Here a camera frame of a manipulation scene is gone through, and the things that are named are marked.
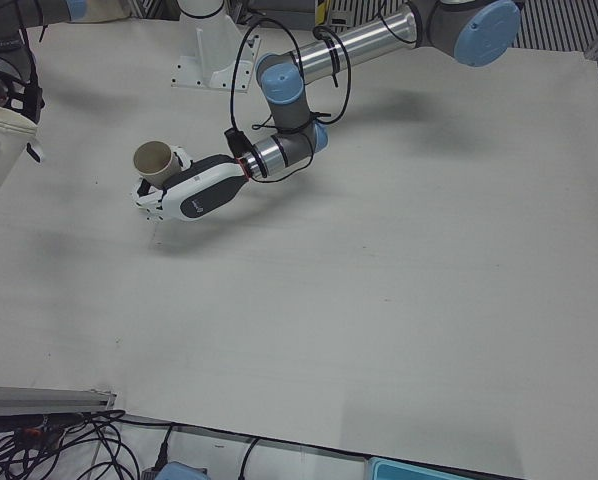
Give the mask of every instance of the black cable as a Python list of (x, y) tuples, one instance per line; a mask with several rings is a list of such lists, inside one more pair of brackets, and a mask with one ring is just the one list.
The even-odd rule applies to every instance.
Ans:
[(161, 442), (161, 446), (159, 447), (159, 455), (157, 455), (157, 461), (155, 462), (155, 466), (152, 467), (153, 472), (160, 472), (168, 463), (168, 439), (170, 438), (173, 428), (173, 425), (168, 427), (166, 438), (164, 438), (163, 442)]
[(400, 42), (403, 42), (407, 45), (415, 45), (417, 43), (416, 40), (406, 40), (405, 38), (401, 38), (399, 35), (397, 35), (388, 25), (388, 22), (386, 22), (385, 17), (383, 16), (386, 8), (388, 7), (388, 0), (384, 0), (383, 3), (379, 4), (379, 8), (377, 8), (377, 11), (375, 12), (375, 15), (373, 17), (373, 19), (378, 18), (379, 20), (381, 20), (381, 23), (383, 23), (383, 26), (386, 27), (386, 30), (388, 30), (391, 35), (393, 37), (395, 37), (397, 40), (399, 40)]
[(306, 135), (304, 132), (297, 132), (297, 135), (302, 135), (306, 141), (308, 142), (308, 145), (310, 146), (310, 160), (308, 160), (308, 163), (306, 163), (303, 167), (301, 168), (297, 168), (296, 170), (293, 170), (292, 172), (290, 172), (288, 175), (285, 175), (281, 178), (278, 178), (276, 180), (257, 180), (256, 178), (251, 178), (251, 180), (255, 183), (279, 183), (279, 182), (283, 182), (284, 180), (289, 179), (290, 177), (292, 177), (295, 173), (298, 173), (302, 170), (305, 170), (306, 168), (308, 168), (310, 165), (312, 165), (312, 161), (315, 158), (315, 146), (312, 144), (312, 142), (310, 141), (310, 138), (308, 137), (308, 135)]
[(350, 101), (350, 92), (352, 89), (352, 62), (350, 60), (350, 55), (348, 54), (348, 49), (346, 48), (346, 45), (343, 43), (343, 40), (341, 40), (341, 37), (339, 37), (339, 35), (337, 35), (331, 28), (326, 27), (325, 25), (317, 25), (312, 30), (312, 34), (314, 35), (314, 37), (317, 40), (323, 40), (324, 37), (321, 32), (327, 33), (328, 35), (330, 35), (330, 37), (334, 38), (337, 41), (337, 43), (341, 47), (341, 51), (343, 52), (344, 57), (346, 58), (346, 67), (348, 69), (348, 83), (346, 85), (346, 97), (344, 99), (343, 107), (341, 107), (341, 111), (339, 112), (339, 115), (337, 115), (332, 120), (317, 120), (319, 123), (321, 123), (323, 125), (332, 125), (334, 123), (337, 123), (339, 120), (341, 120), (341, 118), (346, 113), (346, 109), (348, 108), (348, 102)]
[(244, 34), (243, 40), (241, 40), (241, 44), (239, 45), (239, 50), (237, 52), (237, 58), (235, 59), (235, 67), (232, 71), (232, 85), (230, 86), (230, 124), (232, 125), (232, 128), (234, 128), (235, 130), (239, 130), (239, 127), (237, 126), (237, 120), (235, 118), (235, 86), (237, 83), (237, 73), (239, 71), (239, 63), (241, 62), (243, 50), (244, 50), (244, 48), (246, 48), (246, 43), (248, 43), (248, 37), (250, 37), (250, 34), (257, 27), (259, 27), (260, 25), (262, 25), (264, 23), (272, 23), (273, 25), (278, 26), (286, 33), (286, 35), (288, 35), (288, 37), (290, 37), (290, 40), (292, 40), (292, 44), (295, 48), (295, 51), (297, 52), (297, 63), (298, 63), (298, 68), (299, 68), (299, 75), (301, 76), (302, 79), (304, 78), (303, 62), (301, 60), (299, 44), (297, 43), (297, 39), (292, 34), (292, 32), (290, 30), (288, 30), (288, 28), (284, 24), (275, 20), (274, 18), (260, 18), (257, 21), (255, 21), (250, 26), (250, 28), (248, 28), (246, 33)]
[(260, 438), (255, 438), (252, 442), (250, 442), (250, 446), (248, 450), (246, 450), (246, 454), (243, 456), (243, 460), (241, 462), (241, 470), (239, 471), (239, 479), (238, 480), (246, 480), (246, 465), (248, 464), (248, 458), (250, 458), (250, 454), (252, 453), (252, 449), (255, 448), (255, 445), (259, 443)]
[(268, 118), (266, 118), (262, 123), (253, 123), (252, 125), (250, 125), (250, 128), (253, 130), (261, 130), (262, 128), (275, 128), (274, 125), (268, 125), (268, 122), (272, 120), (272, 113), (270, 115), (268, 115)]
[(186, 12), (183, 8), (181, 8), (181, 5), (179, 5), (179, 2), (177, 2), (177, 6), (179, 7), (179, 11), (186, 17), (194, 18), (195, 20), (206, 20), (208, 18), (212, 18), (216, 15), (219, 15), (223, 11), (223, 0), (221, 0), (221, 5), (219, 6), (219, 8), (217, 8), (217, 10), (215, 10), (214, 12), (209, 13), (207, 15), (194, 15), (192, 13)]

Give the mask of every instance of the tabletop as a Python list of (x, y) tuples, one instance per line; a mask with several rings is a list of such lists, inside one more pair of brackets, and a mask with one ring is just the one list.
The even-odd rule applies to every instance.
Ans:
[[(290, 48), (261, 34), (262, 51)], [(156, 224), (130, 197), (134, 150), (228, 152), (228, 94), (170, 86), (190, 36), (135, 20), (35, 44), (48, 161), (22, 157), (0, 190), (0, 386), (111, 389), (153, 418), (598, 478), (595, 64), (394, 52), (354, 68), (309, 169)], [(308, 87), (322, 112), (343, 94)], [(249, 128), (268, 115), (256, 85), (236, 108), (253, 140), (268, 134)]]

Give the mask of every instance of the wire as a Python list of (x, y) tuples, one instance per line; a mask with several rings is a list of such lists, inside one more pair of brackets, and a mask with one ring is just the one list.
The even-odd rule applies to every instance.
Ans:
[(399, 40), (400, 42), (403, 42), (407, 45), (415, 45), (417, 43), (416, 40), (406, 40), (405, 38), (400, 37), (399, 35), (397, 35), (388, 25), (388, 22), (386, 22), (385, 17), (383, 16), (384, 13), (386, 13), (386, 9), (388, 7), (388, 0), (383, 0), (382, 3), (379, 4), (379, 7), (377, 8), (377, 11), (375, 12), (374, 16), (372, 17), (373, 20), (374, 19), (379, 19), (381, 20), (381, 23), (383, 23), (383, 26), (386, 27), (386, 30), (388, 30), (393, 37), (395, 37), (397, 40)]
[(288, 37), (290, 37), (290, 40), (292, 40), (292, 44), (295, 48), (295, 51), (297, 52), (297, 63), (298, 63), (298, 67), (299, 67), (299, 75), (301, 75), (302, 79), (304, 78), (303, 62), (301, 60), (301, 52), (299, 49), (299, 44), (297, 43), (297, 39), (292, 34), (292, 32), (290, 30), (288, 30), (288, 28), (283, 23), (275, 20), (274, 18), (260, 18), (257, 21), (255, 21), (250, 26), (250, 28), (248, 28), (246, 33), (244, 34), (243, 40), (241, 40), (241, 44), (239, 45), (239, 50), (237, 52), (237, 58), (235, 59), (235, 67), (232, 71), (232, 85), (230, 86), (230, 124), (232, 125), (232, 128), (234, 128), (235, 130), (239, 130), (239, 127), (237, 126), (237, 120), (235, 118), (235, 87), (236, 87), (236, 83), (237, 83), (237, 73), (239, 71), (239, 63), (241, 62), (243, 50), (244, 50), (244, 48), (246, 48), (246, 43), (248, 43), (248, 37), (250, 37), (250, 34), (257, 27), (259, 27), (260, 25), (262, 25), (264, 23), (271, 23), (273, 25), (278, 26), (286, 33), (286, 35), (288, 35)]
[[(77, 445), (99, 444), (104, 447), (109, 459), (99, 462), (94, 468), (91, 466), (86, 475), (101, 468), (103, 469), (99, 473), (99, 478), (101, 478), (113, 469), (119, 480), (139, 480), (141, 473), (137, 458), (122, 441), (119, 429), (113, 425), (113, 423), (119, 422), (120, 417), (124, 414), (123, 411), (111, 411), (101, 415), (85, 414), (82, 425), (72, 426), (66, 430), (49, 429), (46, 433), (50, 439), (52, 439), (53, 432), (60, 434), (58, 443), (48, 442), (36, 455), (32, 455), (31, 449), (27, 448), (25, 443), (16, 440), (15, 435), (0, 439), (0, 477), (3, 476), (6, 480), (30, 480), (31, 475), (34, 474), (35, 478), (46, 480), (55, 470), (63, 452)], [(66, 442), (65, 436), (69, 434), (77, 436)], [(130, 458), (131, 467), (121, 463), (121, 455), (127, 455)], [(43, 473), (39, 472), (39, 469), (48, 463), (48, 469)]]
[(186, 17), (194, 18), (195, 20), (206, 20), (208, 18), (212, 18), (216, 15), (219, 15), (223, 11), (223, 0), (221, 0), (221, 5), (219, 6), (219, 8), (217, 8), (217, 10), (215, 10), (214, 12), (209, 13), (208, 15), (194, 15), (192, 13), (186, 12), (183, 8), (181, 8), (181, 5), (179, 5), (179, 2), (177, 2), (177, 6), (179, 7), (179, 10), (181, 11), (181, 13), (183, 15), (185, 15)]
[(243, 456), (243, 460), (241, 461), (241, 470), (239, 471), (239, 479), (238, 480), (246, 480), (246, 465), (248, 464), (248, 458), (250, 458), (250, 454), (252, 450), (255, 448), (255, 445), (259, 443), (260, 438), (255, 438), (250, 442), (250, 446), (248, 450), (246, 450), (246, 454)]
[(346, 67), (348, 69), (348, 82), (346, 84), (346, 97), (344, 99), (343, 107), (341, 107), (341, 111), (339, 112), (339, 115), (337, 115), (332, 120), (319, 120), (319, 119), (317, 120), (319, 123), (321, 123), (323, 125), (332, 125), (334, 123), (337, 123), (339, 120), (341, 120), (341, 118), (346, 113), (346, 109), (348, 108), (348, 102), (350, 101), (350, 92), (352, 89), (352, 62), (350, 61), (350, 55), (348, 54), (348, 49), (346, 48), (346, 45), (343, 43), (343, 41), (341, 40), (341, 37), (339, 37), (339, 35), (337, 35), (331, 28), (326, 27), (325, 25), (317, 25), (312, 30), (312, 34), (314, 35), (314, 37), (317, 40), (323, 40), (324, 37), (321, 32), (327, 33), (328, 35), (330, 35), (332, 38), (334, 38), (337, 41), (337, 43), (341, 47), (341, 50), (343, 51), (344, 57), (346, 58)]

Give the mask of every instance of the robotic arm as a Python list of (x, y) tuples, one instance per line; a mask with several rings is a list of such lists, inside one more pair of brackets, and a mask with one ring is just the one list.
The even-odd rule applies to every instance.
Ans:
[[(86, 0), (0, 0), (0, 107), (39, 122), (41, 89), (34, 57), (21, 32), (77, 20), (85, 12)], [(22, 106), (15, 107), (16, 101)]]
[[(142, 178), (133, 199), (151, 219), (201, 218), (232, 200), (249, 180), (265, 182), (326, 147), (326, 128), (308, 106), (306, 84), (402, 47), (434, 47), (464, 65), (487, 65), (508, 49), (519, 26), (520, 12), (512, 0), (412, 0), (396, 14), (350, 29), (337, 41), (324, 36), (298, 52), (267, 54), (256, 75), (277, 133), (253, 145), (232, 128), (226, 132), (232, 156), (197, 162), (178, 147), (148, 162), (135, 155)], [(142, 169), (147, 164), (150, 168)], [(167, 171), (176, 173), (151, 183), (153, 174)]]

